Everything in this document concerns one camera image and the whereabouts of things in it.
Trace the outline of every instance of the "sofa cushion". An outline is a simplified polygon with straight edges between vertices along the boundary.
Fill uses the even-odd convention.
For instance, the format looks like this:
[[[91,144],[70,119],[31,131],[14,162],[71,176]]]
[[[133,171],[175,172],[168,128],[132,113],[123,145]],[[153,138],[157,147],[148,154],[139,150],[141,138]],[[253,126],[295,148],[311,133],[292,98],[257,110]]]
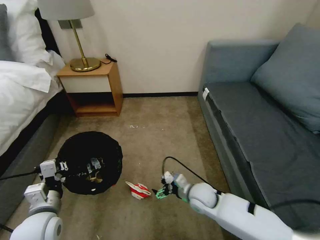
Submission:
[[[283,112],[273,99],[250,82],[208,83],[205,87],[233,135],[232,140],[250,163],[269,206],[296,199],[320,201],[319,135],[312,134]],[[230,149],[237,164],[241,164],[241,156]],[[320,226],[320,207],[315,204],[288,205],[274,211],[295,229]]]
[[[320,131],[320,30],[296,24],[252,81],[314,133]]]

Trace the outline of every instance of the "power cord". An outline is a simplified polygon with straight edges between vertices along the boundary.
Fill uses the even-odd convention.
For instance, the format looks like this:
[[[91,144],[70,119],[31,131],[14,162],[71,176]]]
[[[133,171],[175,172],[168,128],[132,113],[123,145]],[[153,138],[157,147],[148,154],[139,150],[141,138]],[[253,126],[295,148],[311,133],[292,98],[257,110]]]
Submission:
[[[17,175],[12,175],[12,176],[8,176],[8,177],[0,178],[0,181],[10,179],[10,178],[28,176],[28,175],[36,174],[36,173],[40,173],[40,172],[41,172],[40,167],[35,167],[32,172],[21,173],[21,174],[17,174]]]
[[[111,62],[118,62],[117,60],[115,60],[115,59],[113,59],[112,57],[110,57],[107,53],[105,54],[105,56],[106,56],[106,59],[108,59],[108,60],[110,60],[108,63],[105,63],[105,62],[103,62],[103,61],[100,61],[101,63],[103,63],[103,64],[106,64],[106,65],[108,65],[108,64],[110,64]]]
[[[209,184],[212,188],[216,189],[214,186],[212,186],[210,183],[208,183],[206,180],[204,180],[202,177],[200,177],[198,174],[196,174],[194,171],[192,171],[190,168],[188,168],[186,165],[184,165],[182,162],[180,162],[178,159],[176,159],[174,157],[168,156],[163,160],[163,162],[162,162],[162,175],[164,175],[164,165],[165,165],[165,162],[168,158],[171,158],[171,159],[175,160],[176,162],[180,163],[184,168],[186,168],[193,175],[197,176],[199,179],[201,179],[205,183]],[[217,194],[220,195],[221,193],[223,193],[223,192],[217,190]],[[270,209],[277,209],[279,207],[294,205],[294,204],[301,204],[301,203],[311,203],[311,204],[320,205],[320,201],[313,200],[313,199],[294,199],[294,200],[288,200],[288,201],[284,201],[284,202],[280,202],[280,203],[271,205],[269,208]]]
[[[166,160],[167,160],[168,158],[171,158],[171,159],[175,160],[176,162],[180,163],[180,165],[182,165],[184,168],[186,168],[186,169],[187,169],[189,172],[191,172],[193,175],[197,176],[197,177],[198,177],[199,179],[201,179],[203,182],[209,184],[212,188],[216,189],[214,186],[212,186],[210,183],[208,183],[206,180],[204,180],[202,177],[200,177],[198,174],[196,174],[194,171],[192,171],[190,168],[188,168],[186,165],[184,165],[182,162],[180,162],[178,159],[176,159],[176,158],[174,158],[174,157],[170,157],[170,156],[165,157],[165,159],[164,159],[163,162],[162,162],[162,175],[164,175],[164,165],[165,165],[165,162],[166,162]],[[217,190],[217,194],[219,194],[219,195],[220,195],[221,193],[223,193],[222,191],[220,191],[220,190],[218,190],[218,189],[216,189],[216,190]]]
[[[12,229],[12,228],[9,228],[9,227],[7,227],[6,225],[3,225],[3,224],[1,224],[1,223],[0,223],[0,228],[2,228],[3,230],[8,231],[8,232],[10,232],[10,233],[13,233],[13,229]]]

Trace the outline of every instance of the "bed frame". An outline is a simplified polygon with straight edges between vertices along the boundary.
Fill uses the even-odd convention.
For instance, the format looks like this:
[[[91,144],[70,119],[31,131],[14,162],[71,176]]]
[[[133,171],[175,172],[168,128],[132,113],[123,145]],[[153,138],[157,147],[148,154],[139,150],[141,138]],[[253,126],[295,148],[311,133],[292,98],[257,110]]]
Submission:
[[[60,54],[48,22],[41,18],[39,10],[35,12],[35,16],[40,23],[46,50]],[[60,92],[35,116],[9,149],[0,156],[0,176],[30,172],[34,166],[45,160],[62,113],[60,106],[65,105],[68,105],[68,101]],[[30,175],[0,181],[0,223],[8,221],[21,203],[24,190],[32,184],[35,177]]]

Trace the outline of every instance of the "brass lamp base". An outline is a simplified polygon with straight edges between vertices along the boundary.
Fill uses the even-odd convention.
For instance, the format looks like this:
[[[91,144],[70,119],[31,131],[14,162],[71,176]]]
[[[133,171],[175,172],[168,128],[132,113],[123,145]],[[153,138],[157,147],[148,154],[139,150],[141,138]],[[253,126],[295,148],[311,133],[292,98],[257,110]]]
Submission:
[[[96,58],[72,59],[70,61],[70,68],[75,72],[88,72],[95,70],[100,66],[101,62]]]

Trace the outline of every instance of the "carpet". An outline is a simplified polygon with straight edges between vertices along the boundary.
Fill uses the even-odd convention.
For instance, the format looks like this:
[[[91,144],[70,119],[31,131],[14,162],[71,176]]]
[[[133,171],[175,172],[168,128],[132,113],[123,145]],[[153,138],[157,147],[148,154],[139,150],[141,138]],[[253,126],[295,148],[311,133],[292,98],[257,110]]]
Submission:
[[[229,191],[196,97],[126,98],[119,117],[64,116],[48,159],[57,156],[66,139],[83,131],[101,131],[119,142],[122,175],[115,186],[96,196],[64,189],[61,239],[223,239],[218,224],[174,195],[137,200],[125,183],[161,188],[162,160],[174,156],[216,188]],[[201,182],[173,160],[167,160],[166,170]],[[27,214],[24,200],[7,225],[15,228]],[[4,231],[0,234],[0,240],[9,238]]]

